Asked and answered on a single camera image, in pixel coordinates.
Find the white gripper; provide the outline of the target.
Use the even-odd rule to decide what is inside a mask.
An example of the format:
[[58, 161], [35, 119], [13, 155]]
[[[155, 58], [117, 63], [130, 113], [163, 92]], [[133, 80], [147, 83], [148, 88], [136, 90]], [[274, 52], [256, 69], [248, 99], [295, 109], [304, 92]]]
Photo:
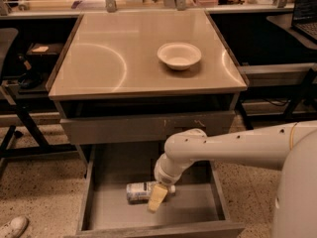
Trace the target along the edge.
[[176, 184], [181, 178], [184, 171], [194, 164], [193, 161], [185, 161], [179, 159], [172, 159], [166, 154], [162, 154], [155, 165], [154, 175], [156, 181], [152, 188], [150, 199], [148, 201], [148, 211], [155, 213], [158, 211], [159, 206], [165, 199], [168, 189], [167, 186]]

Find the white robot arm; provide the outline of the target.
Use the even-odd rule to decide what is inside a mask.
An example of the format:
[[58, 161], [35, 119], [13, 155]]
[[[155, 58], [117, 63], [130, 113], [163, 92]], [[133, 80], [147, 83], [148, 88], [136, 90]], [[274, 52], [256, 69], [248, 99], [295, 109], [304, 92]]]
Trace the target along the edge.
[[209, 137], [200, 129], [170, 136], [156, 162], [148, 210], [198, 161], [281, 170], [271, 238], [317, 238], [317, 121], [288, 123]]

